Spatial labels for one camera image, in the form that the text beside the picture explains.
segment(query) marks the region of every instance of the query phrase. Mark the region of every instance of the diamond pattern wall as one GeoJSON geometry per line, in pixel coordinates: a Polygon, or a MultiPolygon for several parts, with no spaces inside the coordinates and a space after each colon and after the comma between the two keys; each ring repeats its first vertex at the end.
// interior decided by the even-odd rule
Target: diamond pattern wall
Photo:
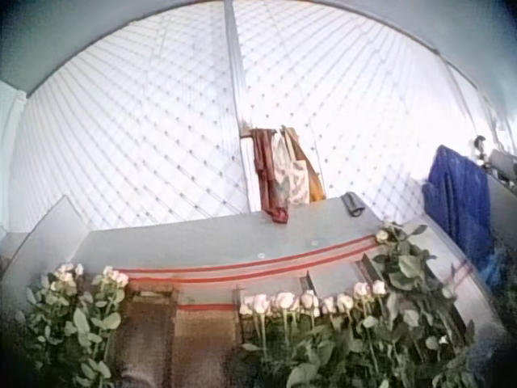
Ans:
{"type": "Polygon", "coordinates": [[[94,229],[248,211],[222,2],[111,34],[29,99],[11,168],[11,231],[62,195],[94,229]]]}
{"type": "Polygon", "coordinates": [[[293,126],[326,194],[358,192],[378,217],[423,213],[436,147],[475,137],[443,63],[362,16],[307,2],[238,0],[251,120],[293,126]]]}
{"type": "MultiPolygon", "coordinates": [[[[234,10],[247,119],[294,127],[328,197],[355,191],[378,217],[408,221],[423,212],[436,147],[468,155],[476,129],[490,133],[472,91],[474,123],[445,64],[407,36],[309,2],[236,0],[234,10]]],[[[224,22],[222,2],[152,16],[43,84],[19,128],[11,230],[29,231],[64,194],[93,229],[248,212],[244,169],[258,209],[224,22]]]]}

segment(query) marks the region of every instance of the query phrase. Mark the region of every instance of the green leaf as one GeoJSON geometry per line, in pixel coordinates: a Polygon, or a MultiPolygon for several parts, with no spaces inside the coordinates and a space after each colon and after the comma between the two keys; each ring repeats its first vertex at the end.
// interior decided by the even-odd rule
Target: green leaf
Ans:
{"type": "Polygon", "coordinates": [[[110,378],[111,372],[110,369],[104,364],[104,361],[99,362],[99,372],[104,376],[104,378],[110,378]]]}
{"type": "Polygon", "coordinates": [[[360,377],[354,376],[352,378],[353,388],[364,388],[363,380],[360,377]]]}
{"type": "Polygon", "coordinates": [[[63,306],[70,306],[70,303],[65,299],[65,297],[59,297],[59,302],[60,302],[63,306]]]}
{"type": "Polygon", "coordinates": [[[427,337],[426,346],[430,350],[438,350],[439,346],[438,346],[438,340],[436,339],[436,337],[434,337],[434,336],[427,337]]]}
{"type": "Polygon", "coordinates": [[[433,326],[433,323],[435,322],[435,319],[432,316],[432,314],[429,314],[426,311],[423,311],[422,314],[423,314],[424,317],[426,317],[426,320],[427,320],[427,323],[429,324],[429,326],[433,326]]]}
{"type": "Polygon", "coordinates": [[[74,312],[74,323],[75,327],[78,329],[79,333],[88,333],[90,332],[90,325],[88,325],[88,320],[86,319],[85,314],[81,309],[75,309],[74,312]]]}
{"type": "Polygon", "coordinates": [[[20,325],[25,324],[25,315],[23,315],[22,311],[20,311],[20,310],[16,311],[15,318],[16,318],[16,322],[18,322],[20,325]]]}
{"type": "Polygon", "coordinates": [[[409,241],[402,241],[398,244],[398,251],[401,255],[408,255],[411,251],[411,245],[409,241]]]}
{"type": "Polygon", "coordinates": [[[392,332],[383,323],[375,328],[375,334],[380,340],[391,342],[393,340],[392,332]]]}
{"type": "Polygon", "coordinates": [[[379,264],[384,264],[389,259],[388,255],[377,255],[372,260],[379,264]]]}
{"type": "Polygon", "coordinates": [[[330,317],[330,322],[332,323],[332,327],[334,328],[334,330],[336,331],[341,331],[341,326],[343,324],[343,316],[342,315],[338,315],[336,317],[330,317]]]}
{"type": "Polygon", "coordinates": [[[427,225],[420,225],[417,229],[413,230],[411,236],[418,236],[427,230],[427,225]]]}
{"type": "Polygon", "coordinates": [[[49,338],[48,339],[48,343],[51,344],[51,345],[59,345],[62,342],[63,341],[61,339],[55,339],[55,338],[49,338]]]}
{"type": "Polygon", "coordinates": [[[403,255],[398,260],[401,272],[409,278],[418,277],[422,274],[420,260],[414,256],[403,255]]]}
{"type": "Polygon", "coordinates": [[[258,352],[261,348],[259,348],[257,345],[253,344],[242,344],[242,348],[246,350],[247,352],[258,352]]]}
{"type": "Polygon", "coordinates": [[[467,387],[476,387],[476,380],[474,379],[474,376],[471,373],[461,372],[461,381],[467,387]]]}
{"type": "Polygon", "coordinates": [[[361,339],[354,338],[350,341],[350,351],[353,353],[362,353],[364,350],[363,341],[361,339]]]}
{"type": "Polygon", "coordinates": [[[442,378],[441,374],[437,374],[433,377],[433,388],[436,388],[438,386],[440,378],[442,378]]]}
{"type": "Polygon", "coordinates": [[[307,346],[305,346],[305,355],[310,364],[320,366],[320,357],[311,344],[307,344],[307,346]]]}
{"type": "Polygon", "coordinates": [[[70,321],[66,321],[65,322],[65,335],[68,337],[68,336],[71,336],[73,333],[75,333],[78,329],[74,326],[73,323],[71,323],[70,321]]]}
{"type": "Polygon", "coordinates": [[[81,370],[85,374],[86,377],[88,377],[90,380],[93,380],[95,378],[95,372],[91,370],[90,366],[88,364],[85,364],[84,362],[81,364],[81,370]]]}
{"type": "Polygon", "coordinates": [[[330,341],[328,339],[322,341],[317,346],[317,355],[319,356],[321,366],[327,365],[332,356],[332,352],[334,351],[335,343],[334,341],[330,341]]]}
{"type": "Polygon", "coordinates": [[[123,289],[117,289],[115,296],[115,303],[121,303],[124,300],[125,293],[123,289]]]}
{"type": "Polygon", "coordinates": [[[78,341],[84,348],[90,347],[90,340],[87,333],[78,333],[78,341]]]}
{"type": "Polygon", "coordinates": [[[36,304],[36,298],[34,297],[34,293],[32,292],[31,289],[27,289],[27,300],[29,301],[29,303],[31,303],[32,305],[35,305],[36,304]]]}
{"type": "Polygon", "coordinates": [[[426,333],[426,331],[421,326],[419,326],[419,327],[412,327],[411,330],[410,330],[410,336],[414,340],[420,340],[421,338],[423,338],[425,333],[426,333]]]}
{"type": "Polygon", "coordinates": [[[392,322],[398,316],[398,294],[391,292],[386,300],[386,308],[389,312],[389,320],[392,322]]]}
{"type": "Polygon", "coordinates": [[[49,306],[55,305],[57,302],[57,296],[53,293],[48,293],[47,297],[45,298],[45,303],[47,303],[49,306]]]}
{"type": "Polygon", "coordinates": [[[286,388],[291,388],[296,384],[309,384],[317,375],[317,366],[304,363],[295,367],[288,378],[286,388]]]}
{"type": "Polygon", "coordinates": [[[103,339],[95,333],[88,333],[88,339],[95,344],[100,344],[103,342],[103,339]]]}
{"type": "Polygon", "coordinates": [[[453,358],[447,363],[447,367],[449,369],[455,369],[462,366],[465,363],[465,355],[464,353],[460,353],[456,358],[453,358]]]}
{"type": "Polygon", "coordinates": [[[307,333],[307,335],[317,335],[317,334],[320,334],[325,329],[326,329],[326,325],[318,325],[318,326],[315,326],[314,329],[309,331],[307,333]]]}
{"type": "Polygon", "coordinates": [[[106,326],[104,325],[103,321],[101,321],[100,319],[93,317],[90,319],[90,321],[94,324],[94,326],[100,327],[101,329],[106,330],[106,326]]]}
{"type": "Polygon", "coordinates": [[[90,368],[92,368],[93,370],[99,370],[99,364],[97,364],[94,360],[92,360],[91,358],[88,359],[88,365],[90,366],[90,368]]]}
{"type": "Polygon", "coordinates": [[[413,280],[408,279],[400,272],[390,273],[389,281],[391,282],[393,287],[397,289],[402,289],[404,291],[411,291],[414,286],[413,280]]]}
{"type": "Polygon", "coordinates": [[[75,381],[78,382],[80,386],[91,386],[91,380],[87,378],[76,376],[75,381]]]}
{"type": "Polygon", "coordinates": [[[363,321],[363,326],[369,329],[370,327],[374,327],[379,321],[377,321],[377,318],[372,317],[369,315],[366,317],[363,321]]]}
{"type": "Polygon", "coordinates": [[[120,314],[113,313],[113,314],[108,315],[103,320],[103,323],[107,329],[115,330],[120,325],[120,314]]]}
{"type": "Polygon", "coordinates": [[[404,322],[407,323],[409,327],[418,327],[418,312],[415,310],[406,310],[404,311],[404,322]]]}
{"type": "Polygon", "coordinates": [[[97,275],[96,277],[94,277],[94,279],[91,281],[91,284],[92,285],[98,285],[101,280],[103,279],[103,276],[102,275],[97,275]]]}
{"type": "Polygon", "coordinates": [[[50,284],[48,283],[48,277],[46,275],[41,275],[41,286],[44,289],[50,288],[50,284]]]}
{"type": "Polygon", "coordinates": [[[91,296],[91,293],[89,293],[88,291],[85,291],[85,293],[82,295],[82,300],[84,302],[88,302],[88,303],[94,302],[94,298],[91,296]]]}
{"type": "Polygon", "coordinates": [[[346,329],[341,331],[341,334],[339,335],[339,340],[340,340],[340,343],[342,344],[344,356],[348,356],[348,353],[350,353],[350,344],[353,339],[354,339],[354,337],[352,334],[351,327],[347,327],[346,329]]]}

